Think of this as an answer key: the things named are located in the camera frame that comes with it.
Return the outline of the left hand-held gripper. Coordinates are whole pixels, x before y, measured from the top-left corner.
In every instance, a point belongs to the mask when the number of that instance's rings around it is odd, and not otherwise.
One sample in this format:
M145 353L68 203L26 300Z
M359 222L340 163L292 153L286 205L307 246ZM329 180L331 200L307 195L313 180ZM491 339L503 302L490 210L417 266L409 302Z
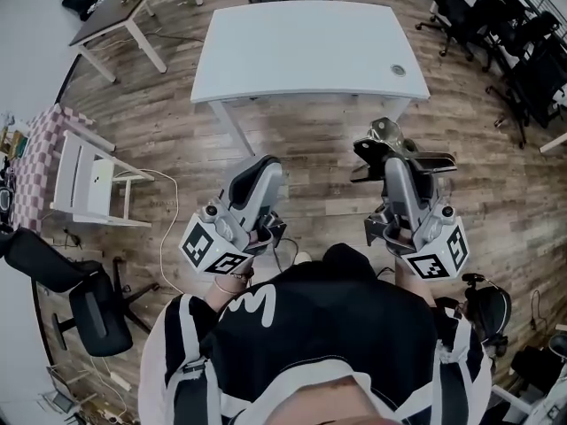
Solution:
M261 253L247 250L257 232L269 232L278 245L286 225L275 212L284 175L272 155L246 158L231 167L221 191L198 208L183 233L179 249L197 274L233 274Z

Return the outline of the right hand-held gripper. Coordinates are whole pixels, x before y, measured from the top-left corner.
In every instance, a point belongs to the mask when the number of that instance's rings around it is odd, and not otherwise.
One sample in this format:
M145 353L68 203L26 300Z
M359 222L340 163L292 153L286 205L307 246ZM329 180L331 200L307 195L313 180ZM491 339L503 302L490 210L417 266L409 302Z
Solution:
M455 171L455 158L431 151L417 152L409 161L389 158L390 147L372 139L356 141L353 150L363 164L352 171L351 182L384 180L383 203L364 221L367 244L382 240L423 280L457 278L470 248L462 218L439 194L434 176Z

